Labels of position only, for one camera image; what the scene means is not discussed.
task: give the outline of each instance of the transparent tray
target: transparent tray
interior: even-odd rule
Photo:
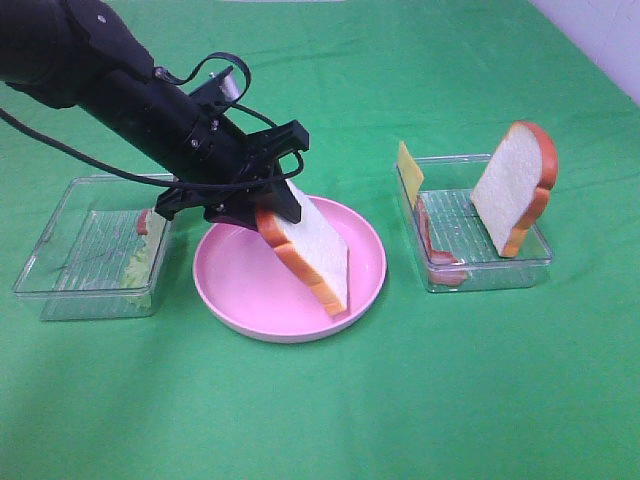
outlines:
[[[34,306],[42,320],[153,314],[171,222],[157,219],[162,222],[157,249],[156,244],[145,247],[137,224],[157,196],[156,187],[112,175],[74,179],[16,280],[14,293]],[[143,268],[131,275],[129,265],[136,255],[136,266]]]
[[[553,253],[537,225],[515,258],[500,257],[470,199],[489,154],[417,158],[425,176],[415,208],[396,168],[418,269],[428,291],[531,287],[545,281]]]

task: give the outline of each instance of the green tablecloth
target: green tablecloth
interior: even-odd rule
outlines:
[[[373,224],[387,280],[339,335],[246,338],[196,292],[209,225],[193,211],[156,315],[40,322],[11,286],[68,182],[94,171],[0,125],[0,478],[640,477],[640,111],[534,7],[109,3],[176,74],[211,51],[243,57],[245,103],[311,132],[297,183]],[[4,86],[0,99],[82,151],[158,171],[79,109]],[[551,280],[426,293],[395,200],[399,140],[424,156],[489,152],[520,118],[560,154],[540,221]]]

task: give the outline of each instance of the toy bread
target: toy bread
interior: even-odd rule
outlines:
[[[471,200],[503,257],[515,257],[542,214],[558,176],[558,153],[540,126],[515,122],[471,192]]]
[[[300,222],[259,208],[258,231],[329,315],[342,313],[348,307],[347,243],[304,192],[289,180],[287,184],[302,207]]]

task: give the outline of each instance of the plastic plate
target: plastic plate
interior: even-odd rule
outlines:
[[[358,320],[384,282],[384,247],[357,212],[310,196],[349,245],[349,309],[329,316],[259,233],[214,225],[196,250],[193,276],[204,303],[232,329],[259,340],[298,343],[333,335]]]

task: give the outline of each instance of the black robotic arm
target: black robotic arm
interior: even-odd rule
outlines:
[[[251,77],[242,60],[208,58],[238,66],[246,91]],[[204,206],[208,221],[255,228],[255,208],[263,205],[297,222],[300,206],[278,160],[306,151],[309,134],[295,120],[245,134],[225,115],[244,94],[225,90],[230,72],[186,94],[178,86],[184,81],[156,67],[105,3],[0,1],[0,80],[52,108],[80,106],[172,172],[180,187],[158,197],[158,213],[173,219]]]

